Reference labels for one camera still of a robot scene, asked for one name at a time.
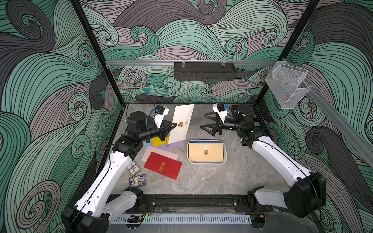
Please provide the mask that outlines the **lavender envelope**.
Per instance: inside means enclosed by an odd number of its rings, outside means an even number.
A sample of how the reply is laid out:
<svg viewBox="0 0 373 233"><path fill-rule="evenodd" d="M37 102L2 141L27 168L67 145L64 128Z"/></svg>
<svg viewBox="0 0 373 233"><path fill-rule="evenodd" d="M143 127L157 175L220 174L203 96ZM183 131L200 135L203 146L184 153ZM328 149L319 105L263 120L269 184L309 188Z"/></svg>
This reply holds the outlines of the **lavender envelope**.
<svg viewBox="0 0 373 233"><path fill-rule="evenodd" d="M170 149L177 148L177 147L183 147L183 145L184 145L184 142L179 141L179 142L175 142L171 144L168 144L168 143L163 144L163 145L157 146L156 148L161 149L161 150L170 150Z"/></svg>

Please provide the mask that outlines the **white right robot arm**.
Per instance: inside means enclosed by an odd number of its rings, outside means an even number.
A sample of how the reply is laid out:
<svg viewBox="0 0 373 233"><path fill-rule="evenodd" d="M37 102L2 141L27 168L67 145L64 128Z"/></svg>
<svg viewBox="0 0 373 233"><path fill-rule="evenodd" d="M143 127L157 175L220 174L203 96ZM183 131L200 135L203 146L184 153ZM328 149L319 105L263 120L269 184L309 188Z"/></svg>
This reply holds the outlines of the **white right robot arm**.
<svg viewBox="0 0 373 233"><path fill-rule="evenodd" d="M212 136L221 135L223 130L236 132L241 144L266 159L289 186L287 191L266 190L263 186L250 190L250 209L269 205L289 210L295 216L303 218L320 211L326 205L325 177L301 166L276 146L266 128L261 125L263 119L257 108L217 103L204 116L213 123L201 125L201 129Z"/></svg>

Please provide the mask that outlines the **cream white envelope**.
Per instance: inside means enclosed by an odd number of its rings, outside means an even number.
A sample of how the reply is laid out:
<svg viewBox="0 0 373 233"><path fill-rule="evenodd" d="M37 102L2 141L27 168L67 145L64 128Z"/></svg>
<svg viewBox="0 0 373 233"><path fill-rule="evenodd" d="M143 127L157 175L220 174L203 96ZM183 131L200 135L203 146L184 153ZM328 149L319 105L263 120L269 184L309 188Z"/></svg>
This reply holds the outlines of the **cream white envelope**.
<svg viewBox="0 0 373 233"><path fill-rule="evenodd" d="M175 107L173 123L176 123L176 127L170 132L169 144L184 141L186 139L194 106L194 104L189 104Z"/></svg>

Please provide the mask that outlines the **yellow envelope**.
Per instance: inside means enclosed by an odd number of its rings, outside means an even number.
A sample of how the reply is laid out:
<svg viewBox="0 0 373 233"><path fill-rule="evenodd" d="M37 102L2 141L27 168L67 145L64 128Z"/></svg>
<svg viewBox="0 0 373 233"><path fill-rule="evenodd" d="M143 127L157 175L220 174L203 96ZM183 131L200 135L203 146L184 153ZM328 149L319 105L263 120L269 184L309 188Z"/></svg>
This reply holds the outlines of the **yellow envelope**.
<svg viewBox="0 0 373 233"><path fill-rule="evenodd" d="M165 137L165 139L162 141L160 137L154 137L151 139L153 147L159 147L168 144L169 142L169 136Z"/></svg>

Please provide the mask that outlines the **tan kraft envelope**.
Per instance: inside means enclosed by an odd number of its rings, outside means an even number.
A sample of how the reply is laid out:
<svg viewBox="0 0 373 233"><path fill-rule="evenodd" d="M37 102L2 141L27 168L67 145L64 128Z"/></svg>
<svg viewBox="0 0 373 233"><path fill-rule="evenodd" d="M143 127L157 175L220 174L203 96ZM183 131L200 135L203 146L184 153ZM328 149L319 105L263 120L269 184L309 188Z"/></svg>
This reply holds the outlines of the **tan kraft envelope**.
<svg viewBox="0 0 373 233"><path fill-rule="evenodd" d="M222 143L192 143L188 146L189 160L195 163L223 162Z"/></svg>

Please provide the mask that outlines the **light blue envelope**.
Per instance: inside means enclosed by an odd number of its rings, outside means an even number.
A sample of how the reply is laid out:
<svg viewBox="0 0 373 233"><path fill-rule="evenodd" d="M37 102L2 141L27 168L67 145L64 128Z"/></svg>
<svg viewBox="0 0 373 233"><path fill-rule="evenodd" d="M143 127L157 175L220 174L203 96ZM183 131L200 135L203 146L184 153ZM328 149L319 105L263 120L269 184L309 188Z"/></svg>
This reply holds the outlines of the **light blue envelope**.
<svg viewBox="0 0 373 233"><path fill-rule="evenodd" d="M152 146L153 143L152 143L151 140L146 140L146 141L143 141L143 145L144 145L145 147L148 147L148 146Z"/></svg>

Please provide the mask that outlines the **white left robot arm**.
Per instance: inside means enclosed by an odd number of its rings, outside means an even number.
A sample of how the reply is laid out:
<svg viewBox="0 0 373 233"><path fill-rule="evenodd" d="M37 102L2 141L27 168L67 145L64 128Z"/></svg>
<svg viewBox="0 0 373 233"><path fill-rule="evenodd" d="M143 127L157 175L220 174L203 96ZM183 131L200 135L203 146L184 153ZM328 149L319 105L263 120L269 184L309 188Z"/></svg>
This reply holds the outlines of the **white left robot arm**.
<svg viewBox="0 0 373 233"><path fill-rule="evenodd" d="M76 204L63 210L61 218L68 233L105 233L121 214L142 206L142 191L134 187L128 187L110 202L108 198L142 149L143 142L154 137L165 140L177 127L177 123L165 120L165 116L166 113L151 117L136 111L127 118L126 131L115 142L103 170Z"/></svg>

